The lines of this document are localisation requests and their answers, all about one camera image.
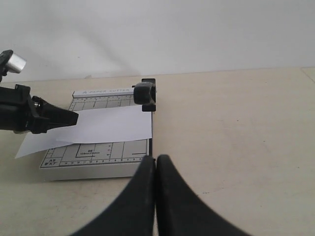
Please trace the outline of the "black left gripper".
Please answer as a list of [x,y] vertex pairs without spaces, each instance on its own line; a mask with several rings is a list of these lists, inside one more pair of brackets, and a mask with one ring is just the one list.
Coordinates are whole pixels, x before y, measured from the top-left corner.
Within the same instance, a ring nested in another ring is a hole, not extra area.
[[[20,73],[26,61],[12,50],[0,54],[0,77]],[[31,88],[16,84],[0,88],[0,128],[15,133],[46,133],[48,129],[75,126],[79,114],[52,105],[44,99],[31,97]]]

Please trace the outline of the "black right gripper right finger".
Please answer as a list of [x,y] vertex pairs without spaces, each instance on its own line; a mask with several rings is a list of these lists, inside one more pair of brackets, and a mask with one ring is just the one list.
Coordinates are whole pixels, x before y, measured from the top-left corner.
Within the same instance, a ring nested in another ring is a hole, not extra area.
[[248,235],[209,208],[165,154],[157,158],[156,210],[160,236]]

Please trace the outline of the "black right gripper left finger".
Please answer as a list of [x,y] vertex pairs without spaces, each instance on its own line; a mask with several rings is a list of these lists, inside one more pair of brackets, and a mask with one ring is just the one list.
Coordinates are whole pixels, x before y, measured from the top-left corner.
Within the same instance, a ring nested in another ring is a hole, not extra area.
[[151,236],[155,216],[155,160],[144,156],[125,189],[74,236]]

